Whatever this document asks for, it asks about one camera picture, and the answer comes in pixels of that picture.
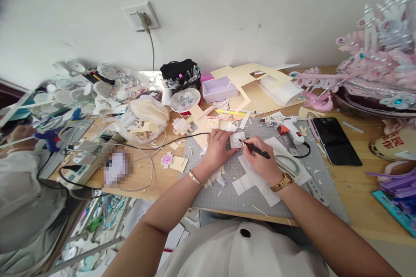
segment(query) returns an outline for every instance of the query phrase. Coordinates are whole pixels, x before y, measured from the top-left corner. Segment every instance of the white wall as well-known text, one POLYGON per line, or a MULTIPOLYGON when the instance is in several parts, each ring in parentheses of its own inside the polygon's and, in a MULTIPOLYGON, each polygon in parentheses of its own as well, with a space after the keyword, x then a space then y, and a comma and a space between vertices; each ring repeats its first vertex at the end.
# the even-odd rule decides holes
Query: white wall
MULTIPOLYGON (((69 58, 151 69, 148 35, 120 9, 145 1, 0 0, 0 78, 34 87, 69 58)), ((338 64, 347 55, 335 39, 355 29, 364 4, 382 0, 149 1, 162 26, 153 32, 156 68, 192 58, 208 72, 247 62, 338 64)))

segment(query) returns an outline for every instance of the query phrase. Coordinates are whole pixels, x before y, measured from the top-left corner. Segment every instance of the person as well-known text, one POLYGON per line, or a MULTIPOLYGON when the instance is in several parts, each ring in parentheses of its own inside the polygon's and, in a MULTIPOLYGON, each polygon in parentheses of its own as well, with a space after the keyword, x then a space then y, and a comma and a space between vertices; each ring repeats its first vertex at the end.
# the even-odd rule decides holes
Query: person
MULTIPOLYGON (((36 133, 31 126, 17 126, 8 143, 36 133)), ((55 246, 65 216, 64 189, 51 189, 37 179, 38 140, 17 142, 0 159, 0 275, 29 276, 47 259, 55 246)))
MULTIPOLYGON (((158 270, 166 238, 190 207, 200 183, 237 152, 225 150, 232 134, 215 129, 208 135, 203 160, 151 206, 104 277, 328 276, 323 262, 312 253, 301 251, 288 237, 249 220, 218 220, 199 228, 176 247, 158 270)), ((258 136, 246 142, 273 155, 272 147, 258 136)), ((274 157, 252 154, 246 145, 243 155, 271 187, 286 177, 274 157)), ((338 276, 400 276, 363 238, 299 185, 288 183, 277 193, 338 276)))

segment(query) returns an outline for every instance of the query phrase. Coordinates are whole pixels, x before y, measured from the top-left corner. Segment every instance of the ruler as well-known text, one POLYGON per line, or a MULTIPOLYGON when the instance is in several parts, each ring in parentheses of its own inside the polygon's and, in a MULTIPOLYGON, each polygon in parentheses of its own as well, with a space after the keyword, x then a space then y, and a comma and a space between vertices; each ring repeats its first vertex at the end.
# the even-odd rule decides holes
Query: ruler
MULTIPOLYGON (((292 156, 301 156, 298 150, 296 149, 295 144, 293 144, 292 140, 290 139, 288 135, 281 135, 280 137, 283 139, 287 150, 292 156)), ((298 160, 300 161, 301 165, 306 167, 302 158, 298 158, 298 160)), ((329 201, 325 198, 323 192, 321 191, 321 189, 319 188, 318 184, 315 182, 315 179, 313 177, 309 181, 306 182, 306 185, 309 188, 309 191, 311 192, 312 196, 314 196, 324 206, 329 206, 329 201)))

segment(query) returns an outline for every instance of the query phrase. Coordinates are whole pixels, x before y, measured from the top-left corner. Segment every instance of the black phone screen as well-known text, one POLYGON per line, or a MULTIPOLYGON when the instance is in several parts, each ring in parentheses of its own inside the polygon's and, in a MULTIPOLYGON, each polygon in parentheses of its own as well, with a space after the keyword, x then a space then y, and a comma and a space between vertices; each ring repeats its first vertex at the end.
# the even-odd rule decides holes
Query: black phone screen
POLYGON ((363 165, 336 118, 314 118, 312 122, 330 163, 347 166, 363 165))

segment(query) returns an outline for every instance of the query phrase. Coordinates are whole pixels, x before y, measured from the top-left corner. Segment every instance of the pink box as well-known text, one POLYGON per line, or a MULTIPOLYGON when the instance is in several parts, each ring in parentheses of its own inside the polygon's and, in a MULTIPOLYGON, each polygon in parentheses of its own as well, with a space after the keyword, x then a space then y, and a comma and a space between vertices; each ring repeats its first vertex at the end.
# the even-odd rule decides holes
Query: pink box
POLYGON ((202 83, 202 96, 207 103, 237 97, 237 88, 233 84, 228 84, 230 84, 230 79, 227 77, 204 81, 202 83))

